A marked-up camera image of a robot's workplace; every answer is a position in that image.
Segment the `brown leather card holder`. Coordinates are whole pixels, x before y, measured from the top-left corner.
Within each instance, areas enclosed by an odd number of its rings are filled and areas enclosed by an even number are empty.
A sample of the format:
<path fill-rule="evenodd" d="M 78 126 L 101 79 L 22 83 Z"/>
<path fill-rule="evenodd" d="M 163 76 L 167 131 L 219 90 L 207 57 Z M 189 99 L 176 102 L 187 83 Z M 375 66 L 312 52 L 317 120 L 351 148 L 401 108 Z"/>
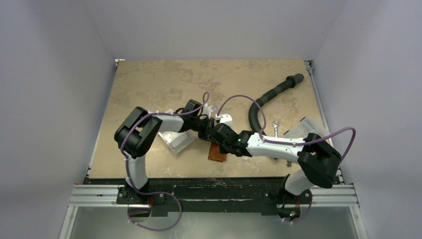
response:
<path fill-rule="evenodd" d="M 210 149 L 209 149 L 207 159 L 210 161 L 215 161 L 215 162 L 225 162 L 227 159 L 227 155 L 222 154 L 220 152 L 219 145 L 217 143 L 212 142 L 210 144 Z"/>

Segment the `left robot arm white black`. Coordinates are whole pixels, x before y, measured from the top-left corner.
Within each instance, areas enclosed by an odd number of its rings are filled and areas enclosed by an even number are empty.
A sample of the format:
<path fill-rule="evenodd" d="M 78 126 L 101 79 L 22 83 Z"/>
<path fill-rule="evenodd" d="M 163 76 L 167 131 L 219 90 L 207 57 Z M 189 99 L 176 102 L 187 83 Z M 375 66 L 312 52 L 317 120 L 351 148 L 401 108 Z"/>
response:
<path fill-rule="evenodd" d="M 135 107 L 114 134 L 120 152 L 125 161 L 126 183 L 131 189 L 129 197 L 141 204 L 148 199 L 145 186 L 146 154 L 151 148 L 156 135 L 162 132 L 185 133 L 194 131 L 200 139 L 209 141 L 215 119 L 205 112 L 206 103 L 189 100 L 185 107 L 175 112 L 150 112 L 142 107 Z"/>

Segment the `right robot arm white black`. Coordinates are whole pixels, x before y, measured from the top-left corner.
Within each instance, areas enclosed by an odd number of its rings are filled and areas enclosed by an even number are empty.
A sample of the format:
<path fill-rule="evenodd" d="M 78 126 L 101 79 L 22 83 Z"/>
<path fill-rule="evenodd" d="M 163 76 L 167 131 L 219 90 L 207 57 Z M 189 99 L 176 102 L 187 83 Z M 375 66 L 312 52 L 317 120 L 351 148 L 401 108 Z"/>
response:
<path fill-rule="evenodd" d="M 287 203 L 313 186 L 332 188 L 341 163 L 340 153 L 315 133 L 305 138 L 276 138 L 247 130 L 236 133 L 228 125 L 218 123 L 210 138 L 219 145 L 222 154 L 266 156 L 299 164 L 300 169 L 287 176 L 279 190 L 280 198 Z"/>

